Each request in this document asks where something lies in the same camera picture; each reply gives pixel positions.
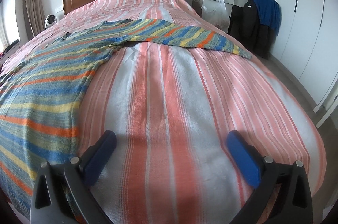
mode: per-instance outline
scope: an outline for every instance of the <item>bedspread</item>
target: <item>bedspread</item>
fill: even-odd
[[[97,0],[35,37],[1,74],[66,31],[145,18],[214,30],[242,47],[184,0]],[[315,126],[255,56],[154,43],[124,47],[97,70],[78,122],[80,155],[105,130],[117,135],[91,188],[114,223],[229,223],[252,192],[224,145],[233,129],[276,162],[302,160],[312,194],[326,169]]]
[[[251,57],[216,32],[159,19],[103,22],[36,51],[0,78],[0,183],[25,215],[40,162],[61,164],[76,155],[76,120],[89,83],[98,67],[128,41]]]

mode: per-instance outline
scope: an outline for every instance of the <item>bed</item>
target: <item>bed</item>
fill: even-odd
[[[160,19],[181,28],[200,27],[246,51],[237,40],[202,20],[184,0],[63,2],[66,16],[12,55],[0,81],[56,39],[67,45],[66,33],[82,32],[105,21]],[[1,85],[0,103],[5,95]],[[0,107],[0,137],[6,142],[10,137],[2,130],[18,123],[6,119],[4,105]],[[78,155],[105,130],[117,135],[117,148],[91,188],[114,223],[229,223],[252,192],[224,144],[234,129],[276,162],[301,160],[312,195],[323,183],[326,170],[325,149],[314,124],[254,55],[248,59],[202,48],[128,43],[96,70],[75,122],[72,149]],[[41,137],[50,133],[45,124],[38,127]],[[25,151],[31,143],[14,147],[2,143],[0,186],[29,218],[27,197],[37,167],[22,163],[29,156],[20,160],[20,147]],[[37,156],[53,161],[39,151]]]

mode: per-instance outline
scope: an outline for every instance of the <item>wall switch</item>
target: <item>wall switch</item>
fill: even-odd
[[[59,6],[55,9],[55,13],[58,13],[60,11],[63,11],[63,6]]]

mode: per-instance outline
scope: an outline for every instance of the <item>nightstand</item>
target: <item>nightstand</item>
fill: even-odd
[[[4,64],[6,60],[11,57],[14,52],[16,52],[20,48],[20,42],[15,44],[9,51],[7,51],[1,58],[0,58],[0,64]]]
[[[235,12],[240,11],[241,8],[248,2],[248,0],[224,0],[226,10],[230,17],[230,26],[231,27],[231,16],[233,9]],[[202,9],[201,7],[206,7],[207,9],[214,9],[214,7],[219,4],[219,0],[193,0],[192,8],[197,12],[197,14],[203,19],[202,17]],[[222,29],[224,32],[228,33],[228,27]]]

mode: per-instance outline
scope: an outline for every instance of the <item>blue towel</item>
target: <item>blue towel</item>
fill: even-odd
[[[261,25],[274,29],[278,35],[281,25],[281,8],[275,0],[254,0]]]

